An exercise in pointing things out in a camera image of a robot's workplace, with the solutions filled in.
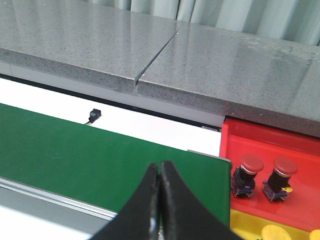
red button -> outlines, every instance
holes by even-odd
[[[252,154],[245,154],[241,157],[241,165],[248,171],[256,173],[264,169],[262,160]]]
[[[281,173],[292,175],[298,172],[298,166],[295,162],[285,157],[279,157],[274,160],[274,166]]]

granite slab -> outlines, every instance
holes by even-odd
[[[185,24],[140,96],[320,137],[320,48]]]
[[[0,1],[0,61],[132,93],[182,24],[79,0]]]

yellow button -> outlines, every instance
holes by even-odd
[[[320,229],[310,232],[309,240],[320,240]]]
[[[289,233],[282,227],[267,225],[261,231],[263,240],[291,240]]]

white surface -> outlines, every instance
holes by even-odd
[[[86,240],[90,234],[0,205],[0,239]]]
[[[0,78],[0,103],[181,150],[219,155],[221,133]]]

